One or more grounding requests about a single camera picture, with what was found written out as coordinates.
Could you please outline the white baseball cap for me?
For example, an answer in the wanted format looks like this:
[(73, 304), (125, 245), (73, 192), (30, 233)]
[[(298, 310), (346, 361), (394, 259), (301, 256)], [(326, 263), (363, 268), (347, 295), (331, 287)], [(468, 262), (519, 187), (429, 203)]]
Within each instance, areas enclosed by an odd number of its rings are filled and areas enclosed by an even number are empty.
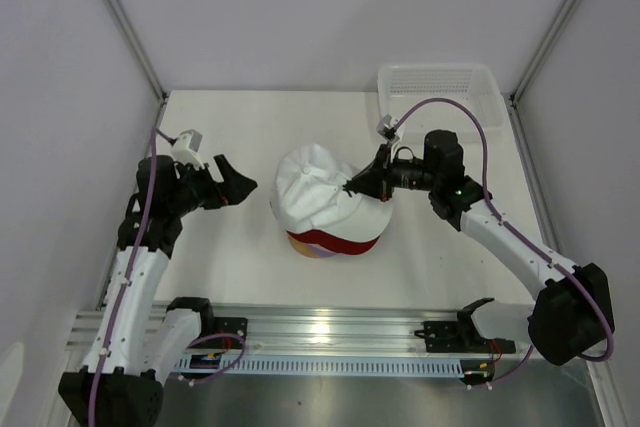
[(364, 243), (378, 238), (389, 225), (393, 204), (349, 193), (346, 183), (356, 169), (325, 147), (300, 146), (279, 162), (270, 206), (285, 231), (320, 231), (339, 239)]

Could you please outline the red baseball cap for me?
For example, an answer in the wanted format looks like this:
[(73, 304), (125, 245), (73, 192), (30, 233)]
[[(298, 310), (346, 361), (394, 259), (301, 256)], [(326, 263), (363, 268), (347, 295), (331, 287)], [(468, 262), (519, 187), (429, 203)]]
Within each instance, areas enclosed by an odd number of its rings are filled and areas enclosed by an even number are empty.
[(312, 246), (319, 246), (334, 254), (361, 255), (371, 250), (379, 241), (375, 237), (369, 241), (353, 241), (343, 237), (334, 236), (322, 230), (309, 230), (303, 233), (287, 232), (287, 235), (297, 242)]

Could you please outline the pink baseball cap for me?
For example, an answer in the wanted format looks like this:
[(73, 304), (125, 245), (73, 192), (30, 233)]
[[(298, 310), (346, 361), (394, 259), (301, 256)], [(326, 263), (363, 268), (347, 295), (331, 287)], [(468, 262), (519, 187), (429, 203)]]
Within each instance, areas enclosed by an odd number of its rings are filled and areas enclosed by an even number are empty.
[(323, 253), (319, 251), (314, 245), (299, 242), (294, 238), (289, 238), (289, 243), (297, 253), (305, 257), (321, 258), (323, 256)]

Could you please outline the purple LA baseball cap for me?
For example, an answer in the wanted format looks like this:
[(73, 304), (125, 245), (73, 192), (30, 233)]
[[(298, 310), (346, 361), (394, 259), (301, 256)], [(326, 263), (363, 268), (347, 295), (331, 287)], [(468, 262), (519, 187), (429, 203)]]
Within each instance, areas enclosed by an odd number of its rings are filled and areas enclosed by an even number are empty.
[(339, 253), (325, 249), (321, 246), (311, 245), (310, 249), (316, 258), (332, 258), (339, 256)]

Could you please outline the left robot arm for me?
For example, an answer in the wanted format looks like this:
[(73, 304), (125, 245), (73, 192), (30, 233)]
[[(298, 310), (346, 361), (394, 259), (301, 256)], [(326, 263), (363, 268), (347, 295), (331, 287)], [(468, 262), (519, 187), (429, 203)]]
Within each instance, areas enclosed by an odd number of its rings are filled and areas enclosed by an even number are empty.
[(177, 297), (159, 329), (146, 328), (161, 278), (191, 212), (236, 206), (257, 188), (225, 156), (208, 165), (153, 154), (138, 164), (138, 190), (119, 226), (117, 254), (101, 324), (81, 367), (63, 373), (58, 393), (82, 426), (153, 426), (164, 386), (185, 350), (220, 340), (225, 347), (245, 346), (243, 336), (216, 327), (211, 302)]

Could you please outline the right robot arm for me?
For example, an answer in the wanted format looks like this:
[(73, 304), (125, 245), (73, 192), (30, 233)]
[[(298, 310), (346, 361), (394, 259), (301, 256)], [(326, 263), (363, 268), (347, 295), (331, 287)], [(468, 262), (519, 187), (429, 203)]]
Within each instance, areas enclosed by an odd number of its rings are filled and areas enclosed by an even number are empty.
[(380, 202), (397, 188), (427, 192), (435, 214), (497, 258), (533, 300), (508, 304), (484, 298), (464, 307), (455, 328), (460, 346), (477, 351), (494, 339), (527, 343), (557, 366), (576, 357), (611, 357), (615, 325), (605, 272), (594, 263), (578, 265), (511, 224), (487, 189), (466, 174), (455, 133), (427, 133), (421, 158), (398, 159), (382, 144), (344, 186)]

